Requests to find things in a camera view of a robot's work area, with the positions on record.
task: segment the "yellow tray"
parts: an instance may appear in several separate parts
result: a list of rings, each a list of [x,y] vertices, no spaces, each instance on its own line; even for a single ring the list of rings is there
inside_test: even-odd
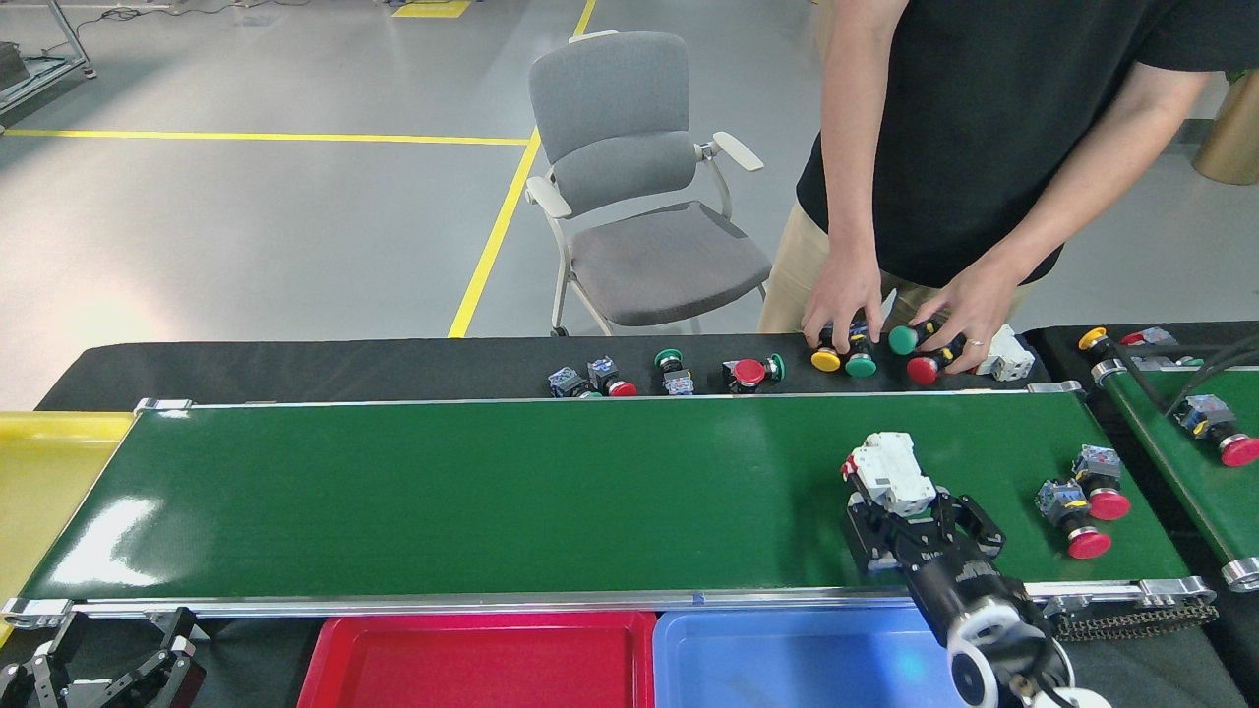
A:
[[[62,533],[131,413],[0,413],[0,603]],[[0,645],[9,626],[0,625]]]

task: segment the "concrete floor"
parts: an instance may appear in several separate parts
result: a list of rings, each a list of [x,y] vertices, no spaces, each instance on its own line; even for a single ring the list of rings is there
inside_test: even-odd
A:
[[[500,217],[502,246],[466,334],[544,336],[554,241],[535,207],[504,207],[534,125],[529,64],[564,43],[585,5],[488,0],[451,20],[313,0],[83,26],[99,77],[65,81],[0,125],[515,144],[0,136],[0,409],[31,408],[104,344],[446,336]],[[77,23],[101,9],[67,11]],[[589,31],[686,40],[692,132],[726,130],[765,161],[726,176],[735,222],[767,253],[817,131],[812,13],[803,0],[597,0],[589,19]],[[15,3],[0,3],[0,39],[24,53],[62,40],[45,9]],[[1214,113],[1221,91],[1212,84],[1196,115]],[[1015,329],[1256,317],[1259,189],[1206,180],[1191,155],[1170,149],[1087,228]],[[706,178],[689,191],[715,197]],[[752,295],[700,325],[752,331],[758,312]],[[565,321],[597,333],[575,299]]]

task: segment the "black t-shirt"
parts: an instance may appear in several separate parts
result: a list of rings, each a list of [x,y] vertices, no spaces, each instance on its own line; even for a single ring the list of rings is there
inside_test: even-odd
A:
[[[883,270],[943,287],[1010,233],[1134,62],[1259,67],[1259,0],[913,0],[875,160]],[[826,231],[821,135],[796,195]]]

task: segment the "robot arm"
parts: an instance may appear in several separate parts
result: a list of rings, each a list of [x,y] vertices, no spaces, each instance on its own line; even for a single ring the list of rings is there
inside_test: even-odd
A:
[[[866,438],[844,464],[854,489],[847,519],[866,572],[896,567],[953,685],[974,708],[1108,707],[1075,688],[1071,663],[1022,583],[992,564],[1005,537],[968,496],[932,484],[906,433]]]

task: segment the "man's right hand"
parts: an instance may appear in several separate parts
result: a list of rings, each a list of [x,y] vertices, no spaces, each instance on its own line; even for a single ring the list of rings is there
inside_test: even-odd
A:
[[[878,344],[883,330],[883,276],[872,243],[851,248],[836,248],[832,239],[831,253],[822,265],[822,272],[813,283],[813,292],[805,306],[801,329],[811,348],[820,344],[822,328],[835,324],[831,345],[840,354],[849,351],[849,324],[857,310],[865,310],[870,325],[870,341]]]

